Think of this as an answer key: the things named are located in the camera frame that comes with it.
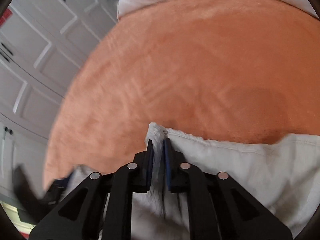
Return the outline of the white panelled wardrobe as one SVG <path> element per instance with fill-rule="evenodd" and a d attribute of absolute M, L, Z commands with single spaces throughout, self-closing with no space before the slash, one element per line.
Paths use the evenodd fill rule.
<path fill-rule="evenodd" d="M 23 164 L 38 194 L 50 130 L 71 81 L 117 21 L 118 0 L 1 0 L 1 198 Z"/>

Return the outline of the orange bed blanket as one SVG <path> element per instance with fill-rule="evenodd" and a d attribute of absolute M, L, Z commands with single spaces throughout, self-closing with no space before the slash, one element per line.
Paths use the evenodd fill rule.
<path fill-rule="evenodd" d="M 278 0 L 169 0 L 123 16 L 73 80 L 43 185 L 110 173 L 155 122 L 205 139 L 272 144 L 319 134 L 319 20 Z"/>

